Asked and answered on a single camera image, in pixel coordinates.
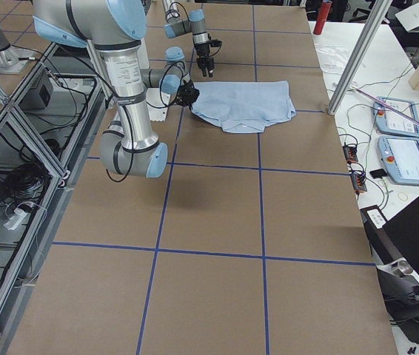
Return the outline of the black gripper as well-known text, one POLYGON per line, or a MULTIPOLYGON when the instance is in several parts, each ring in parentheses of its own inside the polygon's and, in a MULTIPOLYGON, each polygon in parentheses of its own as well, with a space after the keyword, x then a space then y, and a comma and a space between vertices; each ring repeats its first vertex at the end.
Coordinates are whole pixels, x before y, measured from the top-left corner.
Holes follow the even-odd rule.
POLYGON ((195 45, 195 50, 197 53, 197 65, 198 68, 202 71, 204 77, 213 77, 215 63, 214 59, 210 55, 211 44, 209 42, 200 43, 195 45))
POLYGON ((181 107, 191 107, 195 102, 194 90, 181 90, 176 95, 176 104, 181 107))

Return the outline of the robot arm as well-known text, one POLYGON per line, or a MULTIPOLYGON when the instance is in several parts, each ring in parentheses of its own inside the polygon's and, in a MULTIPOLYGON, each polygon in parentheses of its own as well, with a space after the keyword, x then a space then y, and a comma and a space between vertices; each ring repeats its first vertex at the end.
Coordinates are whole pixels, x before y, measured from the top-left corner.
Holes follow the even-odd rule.
POLYGON ((196 102, 199 91, 190 80, 184 57, 168 61, 165 70, 144 79, 138 49, 147 32, 141 1, 34 1, 36 32, 69 47, 92 45, 104 64, 101 79, 118 107, 118 123, 101 136, 100 158, 118 175, 160 177, 168 149, 152 130, 146 102, 148 87, 174 95, 183 107, 196 102))
POLYGON ((178 1, 162 1, 166 24, 164 32, 167 38, 177 38, 191 34, 196 51, 196 63, 204 77, 213 77, 215 62, 212 48, 218 50, 222 42, 212 38, 207 31, 206 19, 202 9, 191 10, 189 13, 178 1))

